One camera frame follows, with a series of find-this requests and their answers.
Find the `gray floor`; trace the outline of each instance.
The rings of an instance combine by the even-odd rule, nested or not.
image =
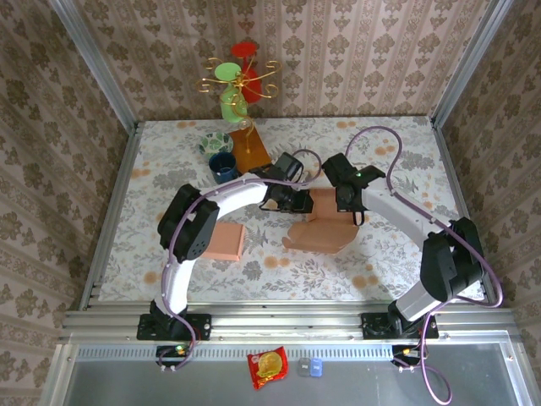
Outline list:
[[[441,369],[455,405],[516,405],[496,345],[432,346],[428,364]],[[245,362],[192,362],[163,374],[151,362],[79,362],[64,406],[104,405],[424,405],[435,404],[420,370],[398,373],[388,362],[326,362],[321,378],[303,378],[297,362],[282,381],[256,392]],[[433,379],[436,392],[443,384]]]

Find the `small bowl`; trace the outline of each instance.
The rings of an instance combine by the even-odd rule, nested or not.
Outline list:
[[[209,161],[218,152],[233,151],[233,139],[226,133],[210,133],[201,137],[199,152]]]

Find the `cup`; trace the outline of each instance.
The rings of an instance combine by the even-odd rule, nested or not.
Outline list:
[[[212,177],[218,184],[224,184],[238,177],[237,160],[231,152],[218,152],[209,160]]]

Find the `wallpaper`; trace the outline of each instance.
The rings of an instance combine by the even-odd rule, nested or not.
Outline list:
[[[515,2],[444,126],[541,383],[541,2]]]
[[[252,117],[423,114],[452,76],[486,0],[75,0],[138,120],[217,118],[209,57],[258,47],[276,99]]]
[[[0,2],[0,404],[37,404],[127,135],[47,2]]]

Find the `green glass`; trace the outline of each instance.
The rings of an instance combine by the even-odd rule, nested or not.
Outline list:
[[[221,63],[216,67],[214,74],[219,80],[231,82],[240,74],[241,68],[236,63]],[[220,96],[221,116],[229,123],[242,121],[248,113],[248,103],[240,89],[229,83]]]

